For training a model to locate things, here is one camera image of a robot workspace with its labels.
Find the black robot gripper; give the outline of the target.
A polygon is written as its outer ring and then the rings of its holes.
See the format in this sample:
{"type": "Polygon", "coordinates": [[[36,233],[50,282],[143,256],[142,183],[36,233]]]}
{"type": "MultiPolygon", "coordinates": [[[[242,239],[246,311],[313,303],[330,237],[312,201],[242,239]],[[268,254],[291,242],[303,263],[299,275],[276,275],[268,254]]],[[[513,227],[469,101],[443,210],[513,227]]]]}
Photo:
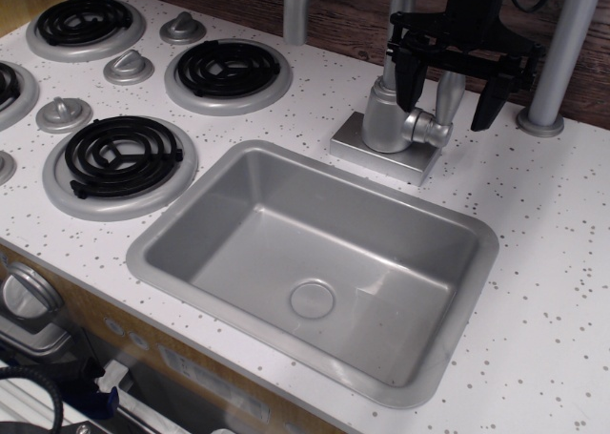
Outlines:
{"type": "Polygon", "coordinates": [[[388,54],[395,64],[396,101],[404,112],[418,102],[430,68],[486,82],[471,124],[490,128],[512,90],[529,90],[543,46],[500,20],[504,0],[446,0],[441,12],[397,11],[388,54]]]}

